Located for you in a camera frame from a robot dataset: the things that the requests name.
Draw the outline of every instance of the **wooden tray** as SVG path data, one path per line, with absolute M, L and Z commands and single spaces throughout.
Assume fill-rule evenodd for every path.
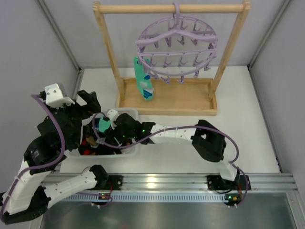
M 209 101 L 209 88 L 213 79 L 184 79 L 184 84 L 171 79 L 168 85 L 160 80 L 152 80 L 154 98 L 150 101 L 141 96 L 135 78 L 123 78 L 124 95 L 120 95 L 117 107 L 134 107 L 140 115 L 185 115 L 215 116 L 216 96 Z

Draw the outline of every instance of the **drying rack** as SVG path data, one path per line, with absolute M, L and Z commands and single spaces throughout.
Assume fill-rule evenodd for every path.
M 237 13 L 230 37 L 214 79 L 185 79 L 181 85 L 172 79 L 167 85 L 152 79 L 154 99 L 145 101 L 139 94 L 135 78 L 122 78 L 113 51 L 104 14 L 172 13 L 174 5 L 101 5 L 93 3 L 93 11 L 108 52 L 119 96 L 117 107 L 135 107 L 140 115 L 209 115 L 217 114 L 216 89 L 229 62 L 234 46 L 251 7 L 250 0 L 241 4 L 180 4 L 180 13 Z

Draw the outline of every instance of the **hanger hook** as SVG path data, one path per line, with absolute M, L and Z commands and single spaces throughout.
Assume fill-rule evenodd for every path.
M 176 28 L 179 25 L 179 19 L 180 19 L 180 8 L 179 8 L 179 4 L 174 1 L 173 4 L 175 5 L 176 8 L 176 13 L 173 14 L 173 19 L 175 20 L 174 22 L 174 27 Z

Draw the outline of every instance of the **purple cable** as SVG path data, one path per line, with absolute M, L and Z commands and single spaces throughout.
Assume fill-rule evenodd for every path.
M 99 205 L 100 207 L 106 207 L 108 205 L 110 205 L 110 203 L 112 202 L 112 197 L 110 197 L 108 200 L 110 200 L 109 202 L 107 202 L 106 204 L 104 205 Z M 47 211 L 47 217 L 48 217 L 48 220 L 50 223 L 54 224 L 54 223 L 57 223 L 58 221 L 60 221 L 63 217 L 65 217 L 67 214 L 69 214 L 70 212 L 74 211 L 76 208 L 80 207 L 80 206 L 83 206 L 83 205 L 88 205 L 88 204 L 92 204 L 91 202 L 85 202 L 85 203 L 80 203 L 74 207 L 72 207 L 71 209 L 69 209 L 68 211 L 66 211 L 65 213 L 63 213 L 59 218 L 57 218 L 56 220 L 52 220 L 51 219 L 51 216 L 50 216 L 50 210 Z
M 33 170 L 33 169 L 42 169 L 42 168 L 46 168 L 46 167 L 49 167 L 49 166 L 52 166 L 52 165 L 58 163 L 58 162 L 62 159 L 62 157 L 63 157 L 63 155 L 64 155 L 64 152 L 65 152 L 65 148 L 66 148 L 65 138 L 64 138 L 63 133 L 62 133 L 62 131 L 61 131 L 61 127 L 59 126 L 58 122 L 56 121 L 56 119 L 55 119 L 55 117 L 53 116 L 53 114 L 51 113 L 51 111 L 49 111 L 49 109 L 47 108 L 47 106 L 40 100 L 40 98 L 39 98 L 37 95 L 32 94 L 31 97 L 32 97 L 33 99 L 35 99 L 35 100 L 39 103 L 39 105 L 44 109 L 44 111 L 47 113 L 47 115 L 49 116 L 49 118 L 52 120 L 52 122 L 53 122 L 53 124 L 54 124 L 54 126 L 55 126 L 55 128 L 56 128 L 56 130 L 57 130 L 57 132 L 58 132 L 58 134 L 59 134 L 59 138 L 60 138 L 60 140 L 61 140 L 61 152 L 60 152 L 59 156 L 58 156 L 54 161 L 52 161 L 52 162 L 49 162 L 49 163 L 47 163 L 47 164 L 45 164 L 45 165 L 41 165 L 41 166 L 32 166 L 32 167 L 29 167 L 29 168 L 26 168 L 26 169 L 22 170 L 22 171 L 17 175 L 17 178 L 19 178 L 19 179 L 21 179 L 22 175 L 23 175 L 25 172 L 29 171 L 29 170 Z M 18 183 L 18 180 L 17 180 L 17 179 L 14 180 L 14 182 L 13 182 L 11 188 L 10 188 L 9 191 L 8 191 L 8 196 L 5 198 L 5 200 L 4 200 L 4 202 L 3 202 L 3 206 L 2 206 L 2 208 L 1 208 L 1 210 L 0 210 L 0 219 L 1 219 L 2 222 L 4 221 L 4 219 L 3 219 L 3 212 L 4 212 L 4 209 L 5 209 L 7 203 L 8 203 L 8 201 L 9 201 L 9 199 L 10 199 L 9 196 L 11 196 L 11 194 L 13 193 L 13 191 L 14 191 L 14 189 L 15 189 L 17 183 Z
M 99 137 L 99 135 L 98 135 L 96 129 L 94 128 L 94 127 L 95 127 L 94 123 L 95 123 L 95 117 L 96 117 L 96 115 L 97 115 L 97 114 L 101 114 L 101 113 L 102 113 L 104 116 L 106 116 L 103 112 L 100 112 L 100 113 L 96 113 L 96 114 L 93 116 L 93 119 L 92 119 L 93 131 L 94 131 L 95 136 L 98 138 L 98 140 L 100 140 L 101 138 Z M 238 146 L 237 146 L 237 143 L 236 143 L 229 135 L 227 135 L 227 134 L 225 134 L 225 133 L 223 133 L 223 132 L 221 132 L 221 131 L 219 131 L 219 130 L 216 130 L 216 129 L 213 129 L 213 128 L 204 127 L 204 126 L 198 126 L 198 125 L 186 125 L 186 126 L 170 127 L 170 128 L 166 128 L 166 129 L 163 129 L 163 130 L 158 130 L 158 131 L 156 131 L 156 132 L 154 132 L 154 133 L 152 133 L 152 134 L 146 136 L 145 138 L 142 138 L 141 140 L 139 140 L 139 141 L 137 141 L 137 142 L 134 142 L 134 143 L 132 143 L 132 144 L 130 144 L 130 145 L 127 145 L 127 146 L 113 146 L 113 145 L 110 145 L 110 144 L 108 144 L 108 143 L 106 143 L 106 142 L 102 142 L 102 144 L 104 144 L 105 146 L 108 146 L 108 147 L 110 147 L 110 148 L 115 148 L 115 149 L 126 149 L 126 148 L 132 147 L 132 146 L 134 146 L 134 145 L 136 145 L 136 144 L 139 144 L 139 143 L 145 141 L 146 139 L 148 139 L 148 138 L 150 138 L 150 137 L 152 137 L 152 136 L 154 136 L 154 135 L 157 135 L 157 134 L 159 134 L 159 133 L 162 133 L 162 132 L 164 132 L 164 131 L 176 130 L 176 129 L 181 130 L 181 129 L 189 129 L 189 128 L 198 128 L 198 129 L 209 130 L 209 131 L 218 133 L 218 134 L 220 134 L 220 135 L 226 137 L 227 139 L 229 139 L 229 140 L 233 143 L 233 145 L 234 145 L 234 147 L 235 147 L 235 149 L 236 149 L 236 156 L 235 156 L 235 158 L 234 158 L 232 161 L 229 161 L 229 163 L 230 163 L 234 168 L 236 168 L 237 170 L 239 170 L 239 171 L 243 174 L 244 179 L 245 179 L 245 181 L 246 181 L 246 189 L 245 189 L 245 192 L 244 192 L 244 196 L 243 196 L 241 202 L 239 202 L 237 205 L 239 206 L 240 204 L 242 204 L 243 201 L 244 201 L 244 198 L 246 197 L 247 192 L 248 192 L 248 179 L 247 179 L 247 176 L 245 175 L 245 173 L 244 173 L 239 167 L 237 167 L 236 165 L 234 165 L 234 162 L 237 161 L 237 159 L 238 159 L 238 157 L 239 157 L 239 148 L 238 148 Z

